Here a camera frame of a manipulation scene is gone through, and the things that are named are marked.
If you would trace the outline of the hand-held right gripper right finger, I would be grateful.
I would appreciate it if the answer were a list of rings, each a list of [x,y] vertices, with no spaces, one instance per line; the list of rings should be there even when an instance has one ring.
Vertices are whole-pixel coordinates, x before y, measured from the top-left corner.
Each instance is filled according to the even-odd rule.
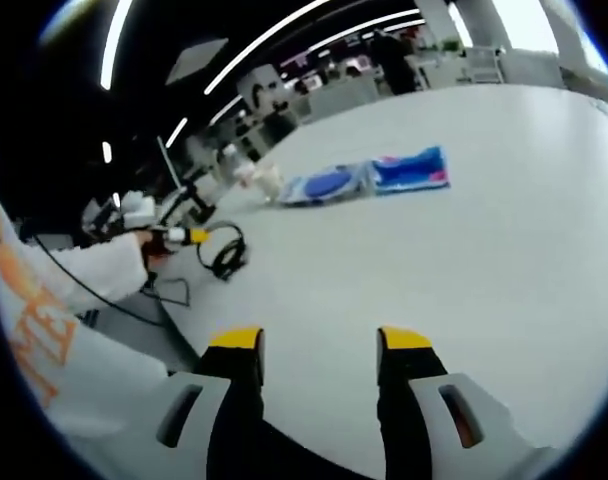
[[[377,417],[389,479],[519,479],[535,449],[509,410],[412,330],[377,331]]]

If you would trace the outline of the person's left hand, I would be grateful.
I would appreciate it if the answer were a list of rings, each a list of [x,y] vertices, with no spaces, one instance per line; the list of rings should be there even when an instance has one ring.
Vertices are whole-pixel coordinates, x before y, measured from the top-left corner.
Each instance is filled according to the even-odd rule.
[[[155,230],[137,230],[135,235],[140,244],[143,261],[145,264],[151,261],[169,257],[172,252],[165,246],[162,233]]]

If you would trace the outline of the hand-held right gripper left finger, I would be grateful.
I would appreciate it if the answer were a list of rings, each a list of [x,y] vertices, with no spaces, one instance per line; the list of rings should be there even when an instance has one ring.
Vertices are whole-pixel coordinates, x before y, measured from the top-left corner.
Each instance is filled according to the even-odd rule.
[[[213,337],[156,428],[156,479],[249,479],[264,404],[264,330]]]

